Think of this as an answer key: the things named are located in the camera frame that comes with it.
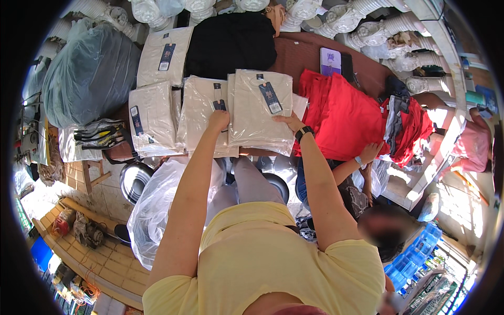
person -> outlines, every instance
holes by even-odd
[[[305,127],[295,114],[273,120],[293,132]],[[312,133],[300,146],[318,247],[294,232],[278,191],[245,157],[233,162],[239,203],[223,186],[207,213],[215,143],[228,123],[228,112],[211,115],[180,180],[142,297],[144,313],[376,312],[385,287],[378,250],[345,209]],[[207,216],[213,218],[203,231]]]

hand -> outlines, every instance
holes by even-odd
[[[292,112],[290,117],[273,116],[273,117],[271,117],[271,119],[273,119],[274,121],[286,123],[289,126],[289,128],[292,130],[293,134],[296,134],[296,132],[298,132],[301,128],[306,126],[305,124],[303,124],[302,121],[299,120],[299,118],[297,118],[294,111]]]
[[[372,162],[378,155],[378,152],[382,149],[384,143],[385,142],[382,141],[379,145],[376,143],[366,145],[359,154],[362,163],[368,164],[369,162]]]
[[[216,110],[210,116],[208,129],[221,132],[229,124],[229,112],[227,110]]]

pink cloth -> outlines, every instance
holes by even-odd
[[[452,154],[460,157],[460,166],[465,172],[483,172],[488,162],[491,133],[488,125],[480,116],[467,121]]]

person's leg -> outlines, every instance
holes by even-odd
[[[284,204],[280,192],[271,185],[246,157],[234,160],[234,178],[241,204],[254,201],[272,201]]]
[[[207,209],[207,220],[205,221],[205,226],[208,226],[210,221],[219,213],[220,211],[236,206],[238,200],[236,198],[236,186],[226,185],[219,188],[215,193],[212,202],[208,205]]]

spiral notebook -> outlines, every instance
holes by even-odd
[[[320,73],[331,77],[334,72],[341,74],[341,53],[325,47],[320,48]]]

